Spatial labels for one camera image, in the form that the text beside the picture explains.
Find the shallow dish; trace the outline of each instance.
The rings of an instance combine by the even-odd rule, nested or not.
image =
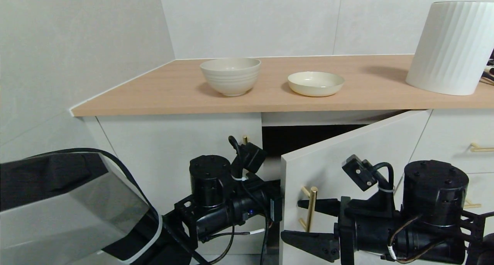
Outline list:
[[[306,71],[288,76],[290,88],[305,96],[324,97],[337,93],[345,79],[339,75],[325,72]]]

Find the bowl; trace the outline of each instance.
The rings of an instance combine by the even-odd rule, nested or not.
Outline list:
[[[344,82],[343,77],[325,72],[306,71],[288,76],[288,85],[294,92],[311,97],[333,95]]]
[[[254,58],[222,58],[200,65],[206,81],[224,96],[240,96],[254,87],[261,61]]]

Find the cabinet door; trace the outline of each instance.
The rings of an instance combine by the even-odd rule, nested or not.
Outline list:
[[[282,156],[282,189],[284,191],[284,218],[282,230],[303,231],[298,219],[307,216],[307,210],[297,207],[305,195],[301,187],[316,186],[318,198],[366,199],[377,191],[377,185],[362,192],[341,169],[342,163],[352,154],[372,164],[386,161],[393,165],[395,185],[404,166],[409,162],[420,135],[430,116],[430,110],[413,110],[376,122],[328,140],[298,149]],[[385,168],[381,172],[387,177]],[[333,232],[337,218],[316,213],[313,232]],[[280,264],[325,265],[326,261],[309,255],[280,240]],[[356,264],[386,264],[379,257],[356,253]]]
[[[201,155],[220,155],[233,161],[236,153],[228,142],[247,135],[262,147],[260,113],[197,114],[167,116],[98,117],[118,158],[129,168],[150,202],[161,214],[190,195],[189,162]],[[264,217],[255,216],[236,231],[264,228]],[[199,243],[201,254],[221,254],[230,237]],[[261,252],[262,235],[235,237],[230,253]]]

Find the gold handle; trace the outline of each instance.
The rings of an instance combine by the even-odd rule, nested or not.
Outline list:
[[[478,208],[482,207],[482,204],[478,203],[472,203],[470,200],[465,199],[466,204],[464,205],[464,209],[469,209],[469,208]]]
[[[470,151],[472,152],[494,152],[494,147],[480,147],[477,143],[472,142]]]
[[[316,209],[316,200],[317,200],[317,188],[312,187],[310,191],[307,190],[306,187],[302,187],[302,192],[309,198],[309,208],[307,208],[307,221],[300,218],[298,221],[304,228],[305,232],[310,232],[310,228],[312,226],[312,216],[314,215],[314,210]]]

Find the open cabinet door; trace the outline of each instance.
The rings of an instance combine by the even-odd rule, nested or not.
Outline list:
[[[354,131],[298,149],[282,156],[282,190],[284,210],[281,230],[303,231],[298,219],[307,217],[307,209],[297,207],[297,201],[307,199],[301,191],[315,186],[318,198],[367,199],[377,191],[377,185],[361,191],[342,170],[341,165],[352,154],[367,159],[375,165],[386,161],[393,165],[395,185],[398,184],[405,165],[409,162],[416,144],[427,124],[430,110],[412,110],[376,122]],[[381,172],[387,177],[386,168]],[[315,213],[311,232],[333,233],[337,218]],[[279,263],[281,265],[327,265],[323,259],[312,256],[280,239]],[[355,253],[356,265],[387,264],[379,256],[369,253]]]

